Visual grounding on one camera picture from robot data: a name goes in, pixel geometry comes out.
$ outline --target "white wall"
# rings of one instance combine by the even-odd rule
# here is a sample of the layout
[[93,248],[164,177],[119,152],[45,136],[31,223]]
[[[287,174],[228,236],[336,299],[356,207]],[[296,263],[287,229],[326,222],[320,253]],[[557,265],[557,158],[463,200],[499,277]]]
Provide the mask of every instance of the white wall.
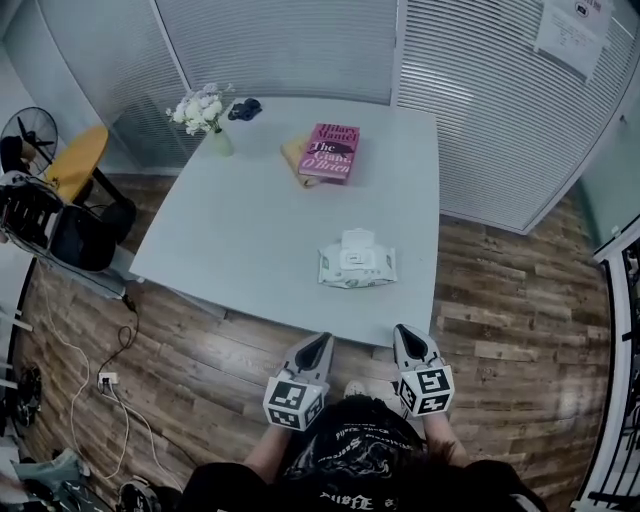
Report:
[[0,131],[18,110],[35,105],[0,43]]
[[22,0],[1,0],[0,1],[0,40],[4,37],[4,33],[7,31],[7,27],[14,14],[20,7]]
[[[34,105],[16,74],[5,48],[0,44],[0,129],[18,110]],[[20,299],[31,255],[13,244],[0,244],[0,308],[15,309]],[[9,350],[12,325],[0,321],[0,361],[5,361]]]
[[618,123],[611,145],[595,155],[578,181],[591,236],[600,247],[640,215],[640,101]]
[[[4,46],[35,104],[55,119],[63,142],[68,144],[88,128],[104,124],[69,71],[35,0],[22,1],[5,33]],[[100,169],[135,172],[137,166],[111,137]]]

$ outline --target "flower vase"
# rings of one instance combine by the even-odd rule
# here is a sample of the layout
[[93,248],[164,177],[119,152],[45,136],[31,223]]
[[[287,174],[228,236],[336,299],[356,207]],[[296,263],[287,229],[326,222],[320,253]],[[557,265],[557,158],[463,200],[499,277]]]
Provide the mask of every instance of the flower vase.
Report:
[[231,144],[231,139],[227,135],[223,129],[219,129],[219,131],[212,132],[213,137],[213,148],[216,153],[220,156],[231,156],[233,155],[233,144]]

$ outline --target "paper notice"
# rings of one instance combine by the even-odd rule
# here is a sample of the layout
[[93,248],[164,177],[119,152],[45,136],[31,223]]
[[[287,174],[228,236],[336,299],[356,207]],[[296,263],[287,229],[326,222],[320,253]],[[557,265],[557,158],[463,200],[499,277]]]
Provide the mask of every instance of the paper notice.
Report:
[[589,81],[612,10],[609,0],[546,0],[534,50]]

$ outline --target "pink book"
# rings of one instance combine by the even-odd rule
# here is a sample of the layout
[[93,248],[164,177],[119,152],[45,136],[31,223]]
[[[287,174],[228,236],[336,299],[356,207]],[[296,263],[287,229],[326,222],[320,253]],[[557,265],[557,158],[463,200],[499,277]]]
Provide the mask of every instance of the pink book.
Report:
[[298,173],[345,181],[359,140],[360,128],[318,123],[300,159]]

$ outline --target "window blind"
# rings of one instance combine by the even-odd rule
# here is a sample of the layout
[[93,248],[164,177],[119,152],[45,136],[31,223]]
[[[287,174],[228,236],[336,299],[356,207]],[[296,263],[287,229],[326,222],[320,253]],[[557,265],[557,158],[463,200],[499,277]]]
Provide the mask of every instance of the window blind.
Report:
[[395,0],[157,0],[195,88],[389,104]]
[[199,137],[169,123],[185,88],[148,0],[40,1],[79,86],[141,168],[183,167]]
[[441,209],[524,230],[610,119],[636,34],[612,20],[585,84],[533,52],[541,2],[405,1],[397,105],[437,117]]

